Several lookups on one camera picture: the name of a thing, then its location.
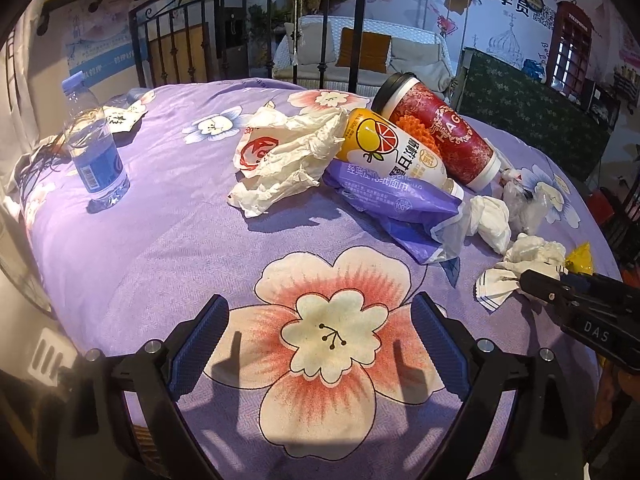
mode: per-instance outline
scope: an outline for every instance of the metal bolt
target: metal bolt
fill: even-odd
[[[99,348],[91,348],[91,350],[89,350],[86,354],[84,354],[84,358],[87,361],[93,362],[97,360],[101,355],[102,355],[102,352],[100,351]]]
[[[489,353],[494,351],[495,345],[488,339],[481,339],[478,341],[478,348],[481,352]]]
[[[556,355],[549,348],[541,348],[539,354],[542,360],[548,363],[556,358]]]
[[[152,339],[145,343],[145,352],[148,354],[155,354],[162,348],[162,341],[159,339]]]

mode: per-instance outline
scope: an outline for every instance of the green floral panel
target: green floral panel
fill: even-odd
[[[495,57],[473,50],[459,113],[505,130],[585,181],[609,133],[560,92]]]

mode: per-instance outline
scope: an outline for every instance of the purple tablecloth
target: purple tablecloth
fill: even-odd
[[[425,290],[476,338],[524,354],[552,348],[586,436],[594,354],[519,295],[493,314],[473,300],[476,278],[500,259],[478,236],[466,240],[453,288],[439,265],[416,264],[325,186],[249,220],[227,205],[239,132],[259,106],[271,100],[293,115],[367,104],[310,92],[255,79],[156,89],[135,140],[120,149],[131,180],[121,203],[89,215],[72,165],[38,184],[26,208],[33,252],[78,348],[136,351],[219,293],[233,309],[230,327],[179,405],[225,479],[410,480],[460,406],[442,389],[403,306]],[[510,134],[469,122],[524,168],[526,182],[559,190],[561,209],[538,234],[568,251],[589,241],[595,270],[619,278],[562,171]],[[491,463],[511,399],[503,397],[475,473]]]

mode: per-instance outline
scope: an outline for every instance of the red cup with white rim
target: red cup with white rim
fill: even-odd
[[[411,73],[390,76],[374,97],[371,110],[393,124],[405,115],[419,119],[438,145],[447,173],[475,192],[500,171],[494,150]]]

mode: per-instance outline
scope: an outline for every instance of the black cup lid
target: black cup lid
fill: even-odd
[[[415,74],[412,72],[396,72],[395,74],[390,75],[373,98],[371,111],[381,114],[389,99],[391,99],[396,91],[412,77],[415,77]]]

